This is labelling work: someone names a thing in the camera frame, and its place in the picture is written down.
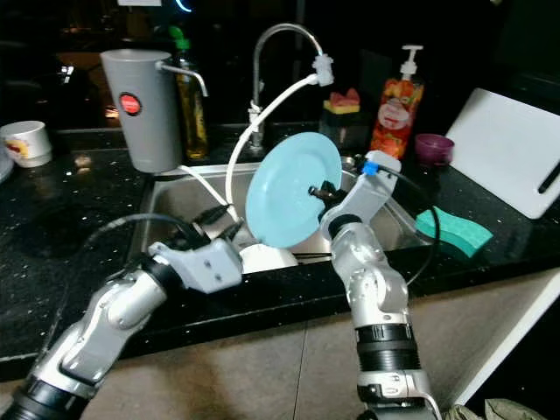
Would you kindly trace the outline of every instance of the gray water filter pitcher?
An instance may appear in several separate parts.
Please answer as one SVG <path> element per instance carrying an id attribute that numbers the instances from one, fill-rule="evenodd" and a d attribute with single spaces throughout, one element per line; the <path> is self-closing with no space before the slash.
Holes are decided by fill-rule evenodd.
<path id="1" fill-rule="evenodd" d="M 157 66 L 170 57 L 131 49 L 101 53 L 132 164 L 141 172 L 170 171 L 181 163 L 173 74 Z"/>

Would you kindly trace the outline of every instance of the orange dish soap bottle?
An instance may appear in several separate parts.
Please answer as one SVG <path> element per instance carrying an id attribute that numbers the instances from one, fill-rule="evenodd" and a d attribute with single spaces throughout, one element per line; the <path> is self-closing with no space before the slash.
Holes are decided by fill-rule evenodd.
<path id="1" fill-rule="evenodd" d="M 424 93 L 424 84 L 412 80 L 412 75 L 417 72 L 414 57 L 423 47 L 405 45 L 402 49 L 409 51 L 409 59 L 401 66 L 402 78 L 389 79 L 385 83 L 369 147 L 372 151 L 384 151 L 397 159 L 404 155 L 418 104 Z"/>

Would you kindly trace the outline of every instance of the soap dispenser bottle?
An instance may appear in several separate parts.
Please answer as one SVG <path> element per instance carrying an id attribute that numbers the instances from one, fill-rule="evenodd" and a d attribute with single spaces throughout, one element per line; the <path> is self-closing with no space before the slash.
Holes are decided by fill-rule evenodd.
<path id="1" fill-rule="evenodd" d="M 175 39 L 177 47 L 175 64 L 180 68 L 198 72 L 199 69 L 191 58 L 189 39 L 183 36 L 183 32 L 177 26 L 170 26 L 169 33 Z M 208 153 L 200 85 L 192 76 L 185 74 L 177 74 L 176 80 L 185 125 L 186 156 L 189 159 L 200 159 Z"/>
<path id="2" fill-rule="evenodd" d="M 412 123 L 424 93 L 424 84 L 412 78 L 417 72 L 414 58 L 423 47 L 405 45 L 402 49 L 409 51 L 409 59 L 401 66 L 400 80 L 392 78 L 385 83 L 370 145 L 370 150 L 384 151 L 397 159 L 402 158 L 406 151 Z"/>

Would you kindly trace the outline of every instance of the green sponge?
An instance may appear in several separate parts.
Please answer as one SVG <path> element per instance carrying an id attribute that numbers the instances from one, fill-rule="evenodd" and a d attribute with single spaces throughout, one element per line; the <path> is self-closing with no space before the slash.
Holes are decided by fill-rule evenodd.
<path id="1" fill-rule="evenodd" d="M 441 240 L 459 248 L 469 258 L 492 238 L 492 232 L 478 223 L 435 208 L 439 217 Z M 416 230 L 432 238 L 435 236 L 436 227 L 430 210 L 416 217 Z"/>

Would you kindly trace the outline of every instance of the red logo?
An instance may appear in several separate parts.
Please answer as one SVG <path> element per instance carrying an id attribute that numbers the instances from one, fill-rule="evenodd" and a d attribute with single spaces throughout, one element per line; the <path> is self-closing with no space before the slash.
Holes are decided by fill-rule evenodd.
<path id="1" fill-rule="evenodd" d="M 121 102 L 122 109 L 129 116 L 137 116 L 142 111 L 142 104 L 133 94 L 125 92 L 119 96 L 119 101 Z"/>

